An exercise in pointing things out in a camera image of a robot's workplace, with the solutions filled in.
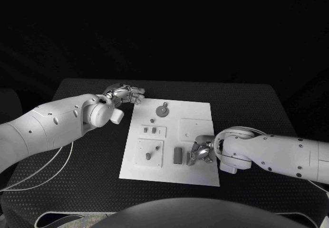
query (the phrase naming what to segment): black background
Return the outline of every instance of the black background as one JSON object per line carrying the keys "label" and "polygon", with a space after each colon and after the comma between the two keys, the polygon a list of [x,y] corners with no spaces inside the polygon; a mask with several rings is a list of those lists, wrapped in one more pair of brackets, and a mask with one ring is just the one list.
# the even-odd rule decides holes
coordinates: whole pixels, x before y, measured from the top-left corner
{"label": "black background", "polygon": [[0,87],[18,92],[23,112],[67,77],[263,83],[299,136],[328,141],[326,2],[130,6],[120,16],[103,8],[3,20]]}

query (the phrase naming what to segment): table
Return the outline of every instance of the table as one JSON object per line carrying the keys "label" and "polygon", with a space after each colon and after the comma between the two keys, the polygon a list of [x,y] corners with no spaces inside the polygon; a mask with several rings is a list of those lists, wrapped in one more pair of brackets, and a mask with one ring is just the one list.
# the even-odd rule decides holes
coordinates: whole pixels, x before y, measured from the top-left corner
{"label": "table", "polygon": [[[211,103],[215,133],[231,126],[248,126],[266,133],[296,136],[270,85],[68,78],[54,100],[100,94],[119,82],[146,88],[147,98]],[[32,190],[3,194],[2,207],[12,228],[33,227],[49,211],[117,212],[143,202],[176,197],[230,200],[273,213],[297,212],[321,226],[329,210],[325,192],[306,180],[264,171],[256,164],[237,174],[220,171],[221,187],[119,179],[133,104],[121,105],[120,109],[124,111],[120,125],[108,123],[75,141],[71,160],[59,175]],[[18,188],[32,187],[52,177],[65,163],[70,147]],[[20,161],[9,184],[31,175],[55,152]]]}

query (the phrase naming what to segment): white board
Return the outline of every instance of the white board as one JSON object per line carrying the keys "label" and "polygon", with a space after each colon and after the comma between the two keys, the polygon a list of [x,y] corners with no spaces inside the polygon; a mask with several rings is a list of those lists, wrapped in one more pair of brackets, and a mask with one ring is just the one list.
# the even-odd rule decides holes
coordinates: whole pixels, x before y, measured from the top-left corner
{"label": "white board", "polygon": [[[169,115],[159,117],[156,115],[156,108],[162,106],[165,102],[168,102]],[[217,156],[214,153],[209,155],[214,160],[212,164],[207,164],[205,161],[198,160],[194,166],[186,165],[185,156],[186,152],[192,149],[194,140],[181,140],[181,123],[185,121],[189,122],[189,120],[182,119],[191,119],[194,123],[195,120],[199,120],[198,123],[207,121],[207,124],[189,126],[188,130],[191,135],[214,135],[209,103],[145,99],[142,104],[134,106],[120,171],[121,179],[220,186]],[[150,157],[149,161],[152,161],[153,158],[156,159],[153,162],[149,162],[145,155],[149,149],[140,150],[139,140],[153,140],[153,142],[147,142],[147,147],[150,145],[150,148],[153,148],[159,142],[163,142],[163,147],[159,148],[162,153],[160,166],[160,153],[156,154],[156,157]],[[182,165],[173,164],[175,147],[184,148]]]}

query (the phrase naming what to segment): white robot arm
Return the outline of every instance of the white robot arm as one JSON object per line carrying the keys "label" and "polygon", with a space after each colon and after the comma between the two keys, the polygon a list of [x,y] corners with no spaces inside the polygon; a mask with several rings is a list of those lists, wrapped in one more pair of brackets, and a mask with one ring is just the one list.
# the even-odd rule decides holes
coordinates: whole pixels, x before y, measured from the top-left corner
{"label": "white robot arm", "polygon": [[233,174],[248,169],[251,161],[267,171],[329,184],[329,143],[302,138],[225,129],[217,136],[202,135],[192,148],[192,162],[209,161],[211,150],[221,160],[220,169]]}
{"label": "white robot arm", "polygon": [[18,161],[54,150],[106,125],[119,124],[121,103],[140,104],[145,89],[111,85],[103,95],[84,94],[38,106],[16,120],[0,125],[0,173]]}

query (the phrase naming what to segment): dark surface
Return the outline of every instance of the dark surface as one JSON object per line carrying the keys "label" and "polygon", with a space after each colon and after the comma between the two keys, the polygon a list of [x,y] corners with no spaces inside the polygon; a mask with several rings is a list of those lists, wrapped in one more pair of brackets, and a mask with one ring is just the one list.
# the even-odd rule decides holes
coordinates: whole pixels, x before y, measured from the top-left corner
{"label": "dark surface", "polygon": [[101,220],[93,228],[306,228],[247,205],[214,199],[163,199],[143,203]]}
{"label": "dark surface", "polygon": [[[215,133],[231,126],[248,126],[266,133],[296,136],[269,85],[67,79],[54,100],[98,94],[117,82],[146,88],[147,98],[209,102]],[[32,190],[5,193],[2,206],[12,228],[32,227],[38,216],[48,211],[113,212],[176,197],[222,199],[274,213],[300,212],[321,225],[329,208],[325,192],[306,180],[264,171],[256,164],[235,175],[220,171],[221,187],[119,179],[133,105],[121,105],[120,109],[124,111],[120,125],[108,123],[75,141],[71,160],[55,179]],[[10,184],[32,174],[54,154],[55,151],[44,152],[25,159]],[[70,145],[48,168],[18,188],[49,179],[68,154]]]}

